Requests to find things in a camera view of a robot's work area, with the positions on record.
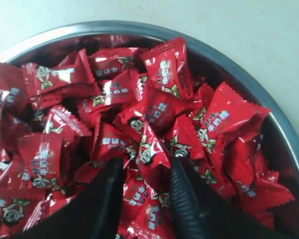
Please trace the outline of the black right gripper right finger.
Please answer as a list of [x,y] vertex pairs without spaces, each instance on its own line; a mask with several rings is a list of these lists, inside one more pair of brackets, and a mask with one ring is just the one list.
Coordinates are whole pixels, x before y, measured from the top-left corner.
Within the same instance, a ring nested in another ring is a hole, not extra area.
[[231,206],[194,171],[187,158],[174,157],[170,210],[178,239],[288,239]]

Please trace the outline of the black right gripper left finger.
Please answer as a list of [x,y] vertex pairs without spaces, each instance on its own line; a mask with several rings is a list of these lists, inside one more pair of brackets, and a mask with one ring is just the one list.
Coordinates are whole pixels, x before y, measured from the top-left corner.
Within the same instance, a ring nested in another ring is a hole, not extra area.
[[114,239],[123,207],[123,159],[112,158],[66,206],[15,239]]

